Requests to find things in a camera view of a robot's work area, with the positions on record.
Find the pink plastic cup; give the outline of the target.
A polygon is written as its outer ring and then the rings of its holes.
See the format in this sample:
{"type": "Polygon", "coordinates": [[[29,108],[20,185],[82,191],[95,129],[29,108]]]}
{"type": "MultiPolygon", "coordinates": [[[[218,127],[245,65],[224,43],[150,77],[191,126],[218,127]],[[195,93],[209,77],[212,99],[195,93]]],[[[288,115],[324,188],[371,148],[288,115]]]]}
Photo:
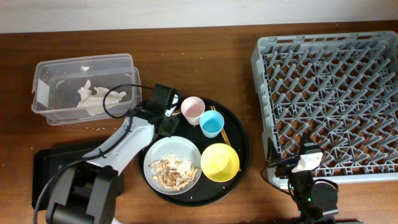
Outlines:
{"type": "Polygon", "coordinates": [[[187,122],[196,126],[200,124],[200,117],[205,112],[205,103],[197,96],[190,96],[182,101],[180,110],[187,122]]]}

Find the light blue plastic cup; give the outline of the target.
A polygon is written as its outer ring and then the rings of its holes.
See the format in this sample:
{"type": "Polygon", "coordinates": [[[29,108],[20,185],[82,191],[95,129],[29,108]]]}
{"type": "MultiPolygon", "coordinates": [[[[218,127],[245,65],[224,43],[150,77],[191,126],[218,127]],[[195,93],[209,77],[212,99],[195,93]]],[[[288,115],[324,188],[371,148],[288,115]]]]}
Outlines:
{"type": "Polygon", "coordinates": [[[207,138],[215,138],[224,127],[224,117],[218,111],[209,110],[200,117],[200,128],[207,138]]]}

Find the white tissue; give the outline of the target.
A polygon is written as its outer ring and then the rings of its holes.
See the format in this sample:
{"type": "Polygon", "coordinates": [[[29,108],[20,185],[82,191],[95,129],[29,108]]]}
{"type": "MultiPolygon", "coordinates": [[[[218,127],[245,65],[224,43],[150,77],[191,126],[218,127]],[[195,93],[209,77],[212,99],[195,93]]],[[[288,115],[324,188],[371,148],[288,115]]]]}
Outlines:
{"type": "MultiPolygon", "coordinates": [[[[87,80],[85,85],[77,90],[80,95],[80,101],[76,107],[86,108],[90,116],[96,116],[97,114],[104,112],[103,100],[109,89],[105,87],[94,87],[93,89],[96,93],[93,94],[93,91],[90,88],[91,82],[90,80],[87,80]]],[[[105,99],[105,105],[108,108],[112,108],[116,106],[116,104],[119,103],[126,95],[127,93],[125,91],[111,91],[105,99]]]]}

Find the gold coffee sachet wrapper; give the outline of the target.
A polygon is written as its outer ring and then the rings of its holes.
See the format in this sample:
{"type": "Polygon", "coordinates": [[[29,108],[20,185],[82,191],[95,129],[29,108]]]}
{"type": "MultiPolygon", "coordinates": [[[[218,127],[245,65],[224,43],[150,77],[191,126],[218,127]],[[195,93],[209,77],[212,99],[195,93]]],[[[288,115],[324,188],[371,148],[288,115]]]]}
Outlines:
{"type": "Polygon", "coordinates": [[[175,110],[173,113],[172,113],[172,116],[177,116],[177,115],[179,115],[181,113],[181,110],[180,109],[177,109],[177,110],[175,110]]]}

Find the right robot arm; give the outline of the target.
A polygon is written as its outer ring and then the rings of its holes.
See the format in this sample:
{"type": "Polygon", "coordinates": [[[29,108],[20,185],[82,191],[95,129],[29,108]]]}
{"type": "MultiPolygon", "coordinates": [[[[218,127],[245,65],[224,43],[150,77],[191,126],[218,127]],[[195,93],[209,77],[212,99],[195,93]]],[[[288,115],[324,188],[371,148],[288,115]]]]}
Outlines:
{"type": "Polygon", "coordinates": [[[306,142],[299,150],[293,166],[287,169],[288,190],[297,205],[296,224],[335,224],[338,214],[338,185],[327,179],[312,177],[322,159],[322,149],[315,142],[306,142]]]}

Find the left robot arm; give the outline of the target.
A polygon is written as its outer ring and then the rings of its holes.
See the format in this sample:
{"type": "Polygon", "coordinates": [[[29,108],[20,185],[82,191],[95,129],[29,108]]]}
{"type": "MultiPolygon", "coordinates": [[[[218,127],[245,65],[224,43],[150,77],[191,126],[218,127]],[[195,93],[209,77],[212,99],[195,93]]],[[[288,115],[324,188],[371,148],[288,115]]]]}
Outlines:
{"type": "Polygon", "coordinates": [[[139,102],[120,117],[122,126],[104,143],[78,161],[59,169],[47,182],[52,193],[47,223],[117,223],[119,176],[158,136],[173,135],[179,119],[177,90],[156,84],[149,100],[139,102]]]}

